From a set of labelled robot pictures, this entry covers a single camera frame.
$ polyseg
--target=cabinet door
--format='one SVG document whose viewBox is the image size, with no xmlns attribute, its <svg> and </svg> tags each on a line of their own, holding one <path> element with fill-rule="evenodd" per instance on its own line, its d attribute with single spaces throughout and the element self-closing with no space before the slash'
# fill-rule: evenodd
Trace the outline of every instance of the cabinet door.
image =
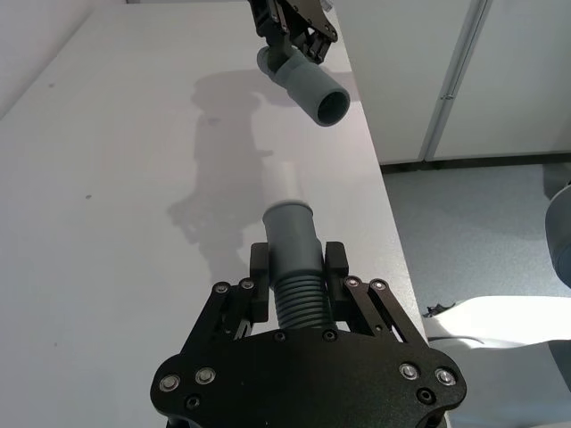
<svg viewBox="0 0 571 428">
<path fill-rule="evenodd" d="M 334 4 L 379 162 L 419 161 L 470 1 Z"/>
<path fill-rule="evenodd" d="M 493 0 L 434 156 L 571 151 L 571 1 Z"/>
</svg>

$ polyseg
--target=gray tube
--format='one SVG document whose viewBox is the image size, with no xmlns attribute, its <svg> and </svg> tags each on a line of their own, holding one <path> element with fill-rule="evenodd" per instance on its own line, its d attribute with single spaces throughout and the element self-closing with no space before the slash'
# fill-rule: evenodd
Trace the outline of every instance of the gray tube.
<svg viewBox="0 0 571 428">
<path fill-rule="evenodd" d="M 571 185 L 551 200 L 545 215 L 545 232 L 555 272 L 571 287 Z"/>
<path fill-rule="evenodd" d="M 275 73 L 268 67 L 269 48 L 258 52 L 258 67 L 322 127 L 330 127 L 349 110 L 351 97 L 344 87 L 335 82 L 303 53 L 294 54 Z"/>
<path fill-rule="evenodd" d="M 335 328 L 311 208 L 303 202 L 284 202 L 269 208 L 263 222 L 279 327 Z"/>
</svg>

